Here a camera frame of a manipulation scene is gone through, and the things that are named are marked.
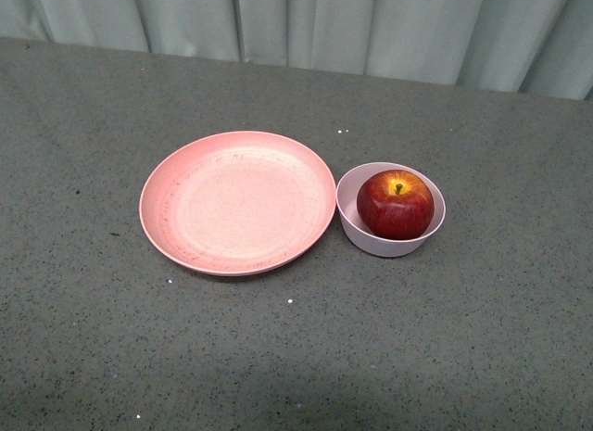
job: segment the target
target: gray curtain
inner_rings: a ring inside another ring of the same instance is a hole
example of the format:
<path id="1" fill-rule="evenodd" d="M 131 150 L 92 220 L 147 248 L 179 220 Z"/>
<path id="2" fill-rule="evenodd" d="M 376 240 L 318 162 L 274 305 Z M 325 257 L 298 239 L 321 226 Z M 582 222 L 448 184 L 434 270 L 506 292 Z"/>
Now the gray curtain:
<path id="1" fill-rule="evenodd" d="M 593 0 L 0 0 L 0 35 L 593 97 Z"/>

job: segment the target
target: curtain fold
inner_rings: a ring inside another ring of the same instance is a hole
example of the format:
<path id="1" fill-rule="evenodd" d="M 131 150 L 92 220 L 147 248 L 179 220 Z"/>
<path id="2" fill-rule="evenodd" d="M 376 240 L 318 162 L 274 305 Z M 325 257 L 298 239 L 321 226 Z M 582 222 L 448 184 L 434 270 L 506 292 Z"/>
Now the curtain fold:
<path id="1" fill-rule="evenodd" d="M 593 0 L 0 0 L 0 35 L 591 100 Z"/>

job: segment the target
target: pink plate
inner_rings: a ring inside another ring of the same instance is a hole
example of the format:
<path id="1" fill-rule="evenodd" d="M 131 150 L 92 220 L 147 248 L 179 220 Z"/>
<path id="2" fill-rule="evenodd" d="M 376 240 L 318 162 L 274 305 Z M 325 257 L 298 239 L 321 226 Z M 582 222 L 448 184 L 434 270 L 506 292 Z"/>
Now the pink plate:
<path id="1" fill-rule="evenodd" d="M 279 134 L 214 134 L 151 173 L 140 221 L 175 262 L 213 275 L 261 273 L 294 260 L 325 232 L 335 181 L 308 147 Z"/>

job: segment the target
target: speckled surface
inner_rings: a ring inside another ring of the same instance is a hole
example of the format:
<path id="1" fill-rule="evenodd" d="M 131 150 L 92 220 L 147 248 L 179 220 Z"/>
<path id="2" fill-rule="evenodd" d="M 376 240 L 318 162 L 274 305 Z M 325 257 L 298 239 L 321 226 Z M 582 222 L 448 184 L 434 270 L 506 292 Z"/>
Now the speckled surface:
<path id="1" fill-rule="evenodd" d="M 419 170 L 445 223 L 189 272 L 142 186 L 244 129 Z M 592 139 L 591 103 L 0 39 L 0 429 L 591 430 Z"/>

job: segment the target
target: small bowl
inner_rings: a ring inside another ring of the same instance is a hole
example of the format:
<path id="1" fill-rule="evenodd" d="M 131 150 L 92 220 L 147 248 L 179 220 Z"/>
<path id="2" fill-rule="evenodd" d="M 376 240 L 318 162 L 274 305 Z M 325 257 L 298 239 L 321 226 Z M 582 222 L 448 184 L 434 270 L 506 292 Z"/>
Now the small bowl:
<path id="1" fill-rule="evenodd" d="M 356 198 L 362 185 L 376 173 L 394 169 L 407 170 L 416 174 L 424 181 L 433 194 L 435 214 L 423 235 L 415 239 L 398 241 L 373 235 L 360 219 L 356 208 Z M 441 226 L 443 220 L 445 220 L 445 199 L 436 185 L 418 171 L 405 165 L 393 164 L 391 162 L 371 162 L 369 164 L 359 165 L 350 170 L 340 179 L 337 185 L 336 201 L 338 210 L 340 211 L 342 226 L 350 241 L 365 252 L 379 257 L 394 258 L 409 254 L 426 241 L 430 235 L 433 235 Z"/>

